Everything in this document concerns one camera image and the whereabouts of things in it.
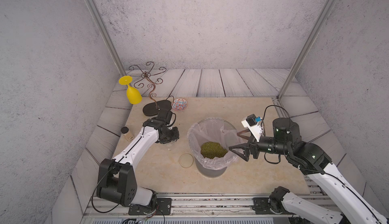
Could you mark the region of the grey bin with plastic liner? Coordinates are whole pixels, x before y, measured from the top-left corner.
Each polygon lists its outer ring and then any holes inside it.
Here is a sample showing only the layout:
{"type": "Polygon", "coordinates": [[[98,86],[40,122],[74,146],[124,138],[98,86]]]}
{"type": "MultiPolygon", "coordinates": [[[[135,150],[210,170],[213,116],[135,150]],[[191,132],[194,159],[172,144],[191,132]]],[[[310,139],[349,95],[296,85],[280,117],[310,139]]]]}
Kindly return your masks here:
{"type": "Polygon", "coordinates": [[[206,118],[193,124],[187,139],[198,171],[209,178],[223,175],[238,160],[229,147],[243,142],[236,128],[221,118],[206,118]]]}

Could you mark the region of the glass jar with beige lid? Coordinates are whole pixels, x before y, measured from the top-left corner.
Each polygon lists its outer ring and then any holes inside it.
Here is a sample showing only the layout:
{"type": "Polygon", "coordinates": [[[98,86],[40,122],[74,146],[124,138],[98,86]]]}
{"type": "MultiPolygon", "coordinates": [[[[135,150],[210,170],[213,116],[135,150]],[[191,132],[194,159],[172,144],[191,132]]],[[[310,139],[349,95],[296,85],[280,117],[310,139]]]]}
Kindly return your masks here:
{"type": "Polygon", "coordinates": [[[167,150],[167,151],[170,151],[173,149],[174,145],[175,145],[175,141],[174,142],[170,142],[170,143],[167,143],[167,144],[163,144],[164,148],[167,150]]]}

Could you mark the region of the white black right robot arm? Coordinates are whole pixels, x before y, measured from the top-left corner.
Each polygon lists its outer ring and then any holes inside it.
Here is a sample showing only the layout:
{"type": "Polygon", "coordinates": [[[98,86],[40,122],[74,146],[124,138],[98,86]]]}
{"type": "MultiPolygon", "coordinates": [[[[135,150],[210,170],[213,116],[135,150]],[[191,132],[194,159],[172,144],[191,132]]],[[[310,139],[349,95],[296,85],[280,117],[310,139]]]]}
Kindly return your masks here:
{"type": "Polygon", "coordinates": [[[374,209],[342,176],[331,158],[317,145],[302,141],[299,125],[290,118],[273,120],[272,137],[265,136],[263,120],[249,115],[242,120],[247,143],[229,150],[245,161],[260,153],[284,156],[289,164],[313,180],[336,204],[331,211],[307,201],[284,187],[270,194],[267,207],[273,214],[295,214],[314,224],[387,224],[388,219],[374,209]]]}

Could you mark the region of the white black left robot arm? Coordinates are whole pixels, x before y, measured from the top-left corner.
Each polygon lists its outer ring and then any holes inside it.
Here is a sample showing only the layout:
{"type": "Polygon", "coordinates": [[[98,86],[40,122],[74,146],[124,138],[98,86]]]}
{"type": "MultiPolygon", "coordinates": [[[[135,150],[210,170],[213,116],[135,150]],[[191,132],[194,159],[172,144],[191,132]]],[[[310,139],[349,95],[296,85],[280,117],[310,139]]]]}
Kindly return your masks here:
{"type": "Polygon", "coordinates": [[[174,127],[176,114],[161,109],[156,117],[147,119],[139,134],[113,159],[104,159],[99,165],[98,183],[93,193],[100,199],[131,207],[153,215],[157,212],[157,194],[137,184],[135,169],[153,144],[168,144],[179,139],[174,127]]]}

